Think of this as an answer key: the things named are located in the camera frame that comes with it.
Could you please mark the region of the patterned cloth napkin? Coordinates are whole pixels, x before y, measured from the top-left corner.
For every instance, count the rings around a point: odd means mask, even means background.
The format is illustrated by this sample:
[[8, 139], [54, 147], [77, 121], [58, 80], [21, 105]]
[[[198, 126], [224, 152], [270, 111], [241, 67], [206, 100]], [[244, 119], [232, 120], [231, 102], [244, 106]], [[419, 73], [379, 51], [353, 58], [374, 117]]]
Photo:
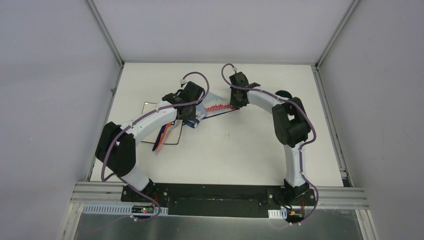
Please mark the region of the patterned cloth napkin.
[[233, 112], [236, 108], [230, 100], [209, 92], [201, 104], [196, 106], [195, 120], [184, 120], [182, 125], [195, 129], [202, 120]]

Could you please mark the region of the dark blue plastic knife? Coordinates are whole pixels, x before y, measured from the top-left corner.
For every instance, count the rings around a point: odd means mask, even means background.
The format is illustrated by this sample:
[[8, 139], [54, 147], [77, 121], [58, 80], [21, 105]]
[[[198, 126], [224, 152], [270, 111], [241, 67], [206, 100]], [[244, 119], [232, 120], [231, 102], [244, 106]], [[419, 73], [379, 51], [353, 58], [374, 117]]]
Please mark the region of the dark blue plastic knife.
[[158, 146], [158, 144], [159, 144], [159, 142], [160, 142], [160, 140], [161, 140], [161, 138], [162, 138], [162, 135], [163, 135], [163, 133], [165, 132], [166, 127], [167, 127], [167, 124], [163, 125], [163, 126], [160, 128], [160, 130], [159, 130], [159, 132], [158, 132], [158, 135], [157, 135], [157, 137], [156, 137], [156, 140], [155, 140], [155, 142], [154, 142], [154, 144], [153, 144], [153, 147], [152, 147], [152, 151], [153, 151], [153, 152], [156, 150], [156, 148], [157, 148], [157, 146]]

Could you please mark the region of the dark green mug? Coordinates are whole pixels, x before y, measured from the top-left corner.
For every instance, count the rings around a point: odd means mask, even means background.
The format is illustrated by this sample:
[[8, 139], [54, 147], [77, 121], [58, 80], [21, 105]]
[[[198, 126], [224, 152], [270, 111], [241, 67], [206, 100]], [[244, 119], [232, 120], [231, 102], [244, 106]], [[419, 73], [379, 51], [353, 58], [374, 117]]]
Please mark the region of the dark green mug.
[[287, 99], [292, 99], [293, 96], [290, 92], [286, 91], [286, 90], [278, 90], [275, 92], [276, 96], [282, 97], [282, 98], [287, 98]]

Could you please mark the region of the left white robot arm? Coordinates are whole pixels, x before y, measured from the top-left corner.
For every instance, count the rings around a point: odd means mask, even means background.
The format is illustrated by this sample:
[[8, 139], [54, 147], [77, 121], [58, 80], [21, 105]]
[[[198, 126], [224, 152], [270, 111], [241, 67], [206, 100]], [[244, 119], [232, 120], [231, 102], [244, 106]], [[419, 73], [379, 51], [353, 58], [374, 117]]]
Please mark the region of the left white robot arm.
[[136, 147], [146, 137], [175, 120], [194, 120], [199, 100], [206, 91], [189, 81], [183, 89], [169, 93], [151, 111], [122, 124], [108, 122], [102, 130], [95, 157], [117, 177], [131, 185], [140, 202], [152, 198], [153, 181], [136, 165]]

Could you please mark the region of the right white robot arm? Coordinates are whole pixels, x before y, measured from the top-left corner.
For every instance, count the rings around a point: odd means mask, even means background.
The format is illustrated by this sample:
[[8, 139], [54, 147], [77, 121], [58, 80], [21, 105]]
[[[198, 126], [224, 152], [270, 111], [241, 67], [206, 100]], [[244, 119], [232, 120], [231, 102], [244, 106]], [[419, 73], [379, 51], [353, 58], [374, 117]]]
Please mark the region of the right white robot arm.
[[242, 72], [231, 75], [229, 83], [232, 107], [239, 109], [252, 104], [272, 115], [274, 132], [285, 154], [284, 200], [290, 205], [298, 204], [310, 189], [305, 177], [305, 160], [301, 148], [312, 129], [302, 101], [291, 97], [286, 91], [283, 91], [283, 95], [276, 95], [263, 90], [258, 83], [249, 83]]

